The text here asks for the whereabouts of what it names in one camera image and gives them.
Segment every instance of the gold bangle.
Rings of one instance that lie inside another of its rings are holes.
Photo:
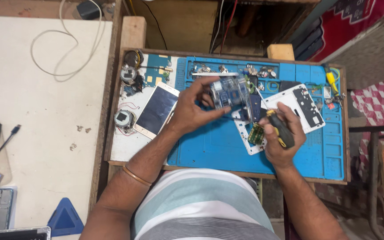
[[[145,180],[137,177],[134,173],[132,173],[130,170],[128,170],[128,168],[126,166],[123,166],[122,167],[122,170],[124,170],[125,173],[127,173],[128,175],[130,175],[130,177],[134,178],[135,180],[143,183],[144,185],[150,187],[152,185],[152,183],[150,182],[146,182]]]

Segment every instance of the gold phone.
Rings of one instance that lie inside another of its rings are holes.
[[[179,93],[178,90],[159,82],[133,128],[148,138],[154,139],[171,119]]]

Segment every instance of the white tabletop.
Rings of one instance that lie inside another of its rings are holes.
[[[86,61],[98,25],[98,21],[85,20],[65,23],[79,46],[59,73]],[[30,57],[31,41],[48,29],[63,28],[58,19],[0,17],[0,142],[14,126],[22,125],[0,153],[0,187],[18,187],[15,228],[46,226],[63,197],[71,200],[84,224],[88,214],[112,22],[105,22],[91,61],[67,82],[56,82]],[[49,33],[36,42],[35,58],[53,72],[74,44],[66,35]]]

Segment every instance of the right hand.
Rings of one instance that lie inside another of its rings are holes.
[[[286,122],[287,127],[293,134],[295,145],[290,149],[283,148],[278,142],[274,126],[269,123],[269,120],[263,118],[259,121],[259,124],[264,127],[264,137],[268,142],[265,148],[266,158],[273,164],[275,170],[293,166],[294,155],[306,141],[300,118],[282,102],[279,102],[277,106],[279,108],[279,111],[276,110],[278,117]]]

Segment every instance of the yellow tool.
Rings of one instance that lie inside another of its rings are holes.
[[[278,135],[278,141],[281,146],[289,149],[294,146],[293,134],[287,128],[287,126],[281,121],[281,119],[276,114],[275,110],[271,109],[266,112],[266,116],[269,119],[269,122],[274,126],[275,132]]]
[[[325,71],[326,77],[327,77],[327,81],[330,84],[331,89],[333,90],[334,96],[338,96],[339,90],[337,90],[337,87],[335,84],[336,79],[334,78],[334,74],[331,72],[330,67],[327,65],[327,63],[323,63],[323,64],[321,64],[321,66],[323,66],[323,68],[324,68],[324,71]]]

